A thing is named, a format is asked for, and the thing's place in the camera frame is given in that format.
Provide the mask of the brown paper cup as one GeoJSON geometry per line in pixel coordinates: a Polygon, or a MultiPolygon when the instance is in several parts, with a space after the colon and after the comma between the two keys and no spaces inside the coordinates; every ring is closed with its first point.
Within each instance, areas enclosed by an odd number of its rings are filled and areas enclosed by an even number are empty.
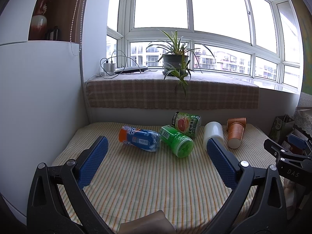
{"type": "Polygon", "coordinates": [[[231,123],[228,128],[228,147],[231,149],[237,149],[241,146],[243,134],[244,134],[244,126],[241,123],[231,123]]]}
{"type": "Polygon", "coordinates": [[[242,118],[230,118],[230,119],[228,119],[227,124],[226,124],[227,129],[229,129],[229,127],[234,123],[241,124],[245,128],[246,127],[246,118],[242,117],[242,118]]]}

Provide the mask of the white plastic cup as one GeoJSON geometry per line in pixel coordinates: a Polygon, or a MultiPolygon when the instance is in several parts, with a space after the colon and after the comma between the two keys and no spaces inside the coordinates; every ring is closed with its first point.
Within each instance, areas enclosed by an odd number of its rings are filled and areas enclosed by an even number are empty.
{"type": "Polygon", "coordinates": [[[206,148],[209,139],[219,141],[223,146],[225,145],[223,127],[220,123],[216,121],[211,121],[207,123],[204,127],[203,135],[203,147],[206,148]]]}

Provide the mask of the green plastic bottle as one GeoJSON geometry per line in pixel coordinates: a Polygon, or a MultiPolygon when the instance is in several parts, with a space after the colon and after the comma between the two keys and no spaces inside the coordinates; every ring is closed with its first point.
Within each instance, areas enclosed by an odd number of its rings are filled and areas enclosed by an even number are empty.
{"type": "Polygon", "coordinates": [[[194,141],[171,125],[162,126],[159,134],[176,157],[188,157],[194,148],[194,141]]]}

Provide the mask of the front brown paper cup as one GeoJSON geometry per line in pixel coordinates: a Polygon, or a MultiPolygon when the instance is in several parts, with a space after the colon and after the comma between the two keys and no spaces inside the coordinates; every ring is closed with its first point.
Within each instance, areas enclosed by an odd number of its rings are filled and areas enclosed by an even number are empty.
{"type": "Polygon", "coordinates": [[[237,149],[241,146],[243,134],[244,134],[244,126],[241,123],[231,123],[228,128],[228,147],[231,149],[237,149]]]}

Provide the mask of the striped table cloth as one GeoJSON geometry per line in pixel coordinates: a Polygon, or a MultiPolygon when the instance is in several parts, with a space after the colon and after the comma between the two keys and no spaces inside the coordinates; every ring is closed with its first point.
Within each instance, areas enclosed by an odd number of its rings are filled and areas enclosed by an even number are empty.
{"type": "Polygon", "coordinates": [[[203,131],[191,154],[180,159],[165,145],[152,153],[121,143],[121,127],[94,123],[79,129],[54,165],[76,159],[105,136],[108,152],[84,191],[107,225],[117,231],[124,222],[161,210],[178,233],[201,232],[231,192],[203,147],[203,131]]]}

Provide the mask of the rear brown paper cup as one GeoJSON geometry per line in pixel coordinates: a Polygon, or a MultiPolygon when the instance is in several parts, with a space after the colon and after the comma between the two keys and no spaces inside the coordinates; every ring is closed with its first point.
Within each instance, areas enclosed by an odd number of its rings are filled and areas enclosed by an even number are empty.
{"type": "Polygon", "coordinates": [[[230,118],[230,119],[228,119],[227,124],[226,124],[227,129],[229,129],[229,127],[234,123],[241,124],[245,128],[246,127],[246,118],[242,117],[242,118],[230,118]]]}

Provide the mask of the red white ceramic vase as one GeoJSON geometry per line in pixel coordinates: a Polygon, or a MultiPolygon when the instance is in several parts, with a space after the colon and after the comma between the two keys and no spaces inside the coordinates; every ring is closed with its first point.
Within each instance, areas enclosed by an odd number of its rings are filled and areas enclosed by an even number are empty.
{"type": "Polygon", "coordinates": [[[37,0],[33,11],[30,30],[28,34],[29,40],[42,40],[47,29],[47,4],[52,0],[37,0]]]}

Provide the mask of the potted spider plant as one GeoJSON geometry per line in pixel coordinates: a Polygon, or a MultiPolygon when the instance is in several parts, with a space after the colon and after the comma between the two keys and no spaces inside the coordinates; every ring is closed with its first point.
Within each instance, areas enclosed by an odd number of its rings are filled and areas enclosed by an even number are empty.
{"type": "Polygon", "coordinates": [[[158,58],[157,62],[163,60],[164,76],[165,80],[168,76],[172,76],[178,79],[178,83],[175,86],[175,92],[177,92],[180,86],[183,90],[184,96],[187,97],[188,82],[186,77],[191,79],[191,72],[194,71],[190,68],[190,59],[188,54],[192,54],[195,60],[199,63],[195,51],[198,48],[189,48],[188,44],[183,42],[183,37],[178,36],[178,31],[171,31],[168,33],[164,30],[159,30],[167,39],[163,44],[159,44],[161,40],[154,40],[149,43],[146,50],[151,47],[164,50],[164,53],[158,58]]]}

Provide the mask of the blue orange plastic bottle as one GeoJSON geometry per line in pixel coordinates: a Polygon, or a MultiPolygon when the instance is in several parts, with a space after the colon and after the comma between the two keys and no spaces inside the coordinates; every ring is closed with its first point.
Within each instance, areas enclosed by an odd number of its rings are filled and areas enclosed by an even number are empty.
{"type": "Polygon", "coordinates": [[[118,134],[121,143],[135,146],[147,152],[156,152],[160,146],[160,134],[148,129],[124,125],[118,134]]]}

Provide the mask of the white charger plugs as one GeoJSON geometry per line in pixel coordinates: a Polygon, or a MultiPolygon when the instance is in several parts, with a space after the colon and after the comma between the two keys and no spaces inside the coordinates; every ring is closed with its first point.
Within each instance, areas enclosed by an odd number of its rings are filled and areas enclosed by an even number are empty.
{"type": "Polygon", "coordinates": [[[104,63],[102,65],[104,76],[112,76],[115,74],[115,64],[114,63],[104,63]]]}

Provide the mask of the white cabinet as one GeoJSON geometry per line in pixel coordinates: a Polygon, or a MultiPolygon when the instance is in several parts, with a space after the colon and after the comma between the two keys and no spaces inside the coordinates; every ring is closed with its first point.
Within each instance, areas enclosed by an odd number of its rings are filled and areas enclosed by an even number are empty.
{"type": "Polygon", "coordinates": [[[35,3],[9,0],[1,14],[1,195],[22,223],[37,165],[87,124],[79,44],[30,41],[35,3]]]}

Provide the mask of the plaid windowsill cloth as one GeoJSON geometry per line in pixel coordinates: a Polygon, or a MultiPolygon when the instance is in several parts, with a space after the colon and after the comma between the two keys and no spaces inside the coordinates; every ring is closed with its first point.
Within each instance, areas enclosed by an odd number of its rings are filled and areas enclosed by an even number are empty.
{"type": "Polygon", "coordinates": [[[122,74],[86,83],[91,108],[170,110],[256,109],[260,88],[223,75],[193,75],[186,87],[175,77],[155,73],[122,74]]]}

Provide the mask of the dark flat device on sill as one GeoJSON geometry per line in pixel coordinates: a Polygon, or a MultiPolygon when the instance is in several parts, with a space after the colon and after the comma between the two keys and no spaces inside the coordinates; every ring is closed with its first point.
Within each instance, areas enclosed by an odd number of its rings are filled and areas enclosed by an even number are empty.
{"type": "Polygon", "coordinates": [[[126,66],[122,68],[116,68],[115,74],[130,74],[135,72],[145,72],[148,70],[148,66],[126,66]]]}

